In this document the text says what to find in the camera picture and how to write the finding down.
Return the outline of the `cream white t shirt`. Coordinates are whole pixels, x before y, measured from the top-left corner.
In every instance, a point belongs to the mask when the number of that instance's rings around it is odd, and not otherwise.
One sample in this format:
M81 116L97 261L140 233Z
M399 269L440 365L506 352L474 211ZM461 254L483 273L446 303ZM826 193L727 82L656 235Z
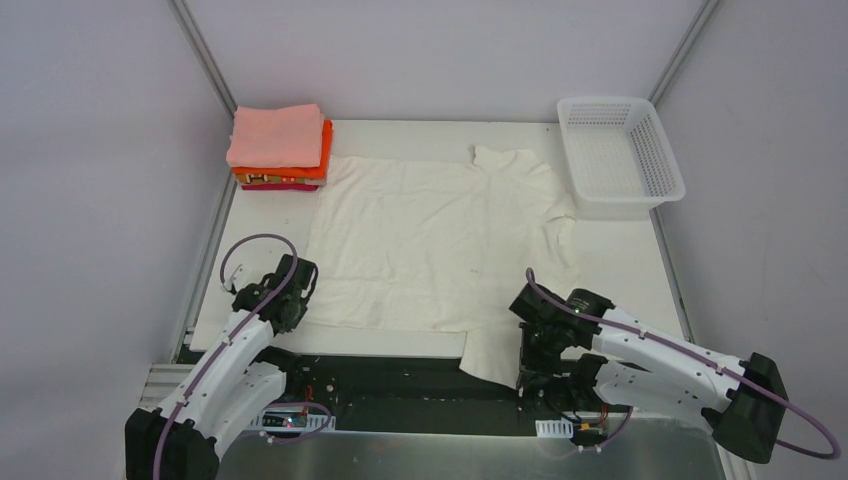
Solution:
M527 270L577 283L575 208L527 149L484 146L464 163L332 157L305 256L319 269L305 320L336 328L462 333L461 369L515 387L510 311Z

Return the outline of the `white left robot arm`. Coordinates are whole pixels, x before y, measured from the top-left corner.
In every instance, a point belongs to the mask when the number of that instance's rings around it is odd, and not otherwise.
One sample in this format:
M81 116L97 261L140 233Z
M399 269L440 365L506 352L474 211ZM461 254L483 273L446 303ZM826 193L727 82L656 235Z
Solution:
M232 313L210 348L151 410L137 408L125 427L129 479L213 479L228 448L262 410L293 404L305 378L297 355L273 346L305 316L319 270L285 254L275 271L248 283L240 269L222 286Z

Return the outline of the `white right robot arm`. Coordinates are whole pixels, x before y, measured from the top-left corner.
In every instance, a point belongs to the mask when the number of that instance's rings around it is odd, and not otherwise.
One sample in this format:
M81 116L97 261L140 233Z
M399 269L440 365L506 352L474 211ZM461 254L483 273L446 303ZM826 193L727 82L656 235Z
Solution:
M561 298L526 284L509 309L520 320L520 396L571 415L602 405L657 412L747 461L771 460L788 397L771 358L670 337L585 289Z

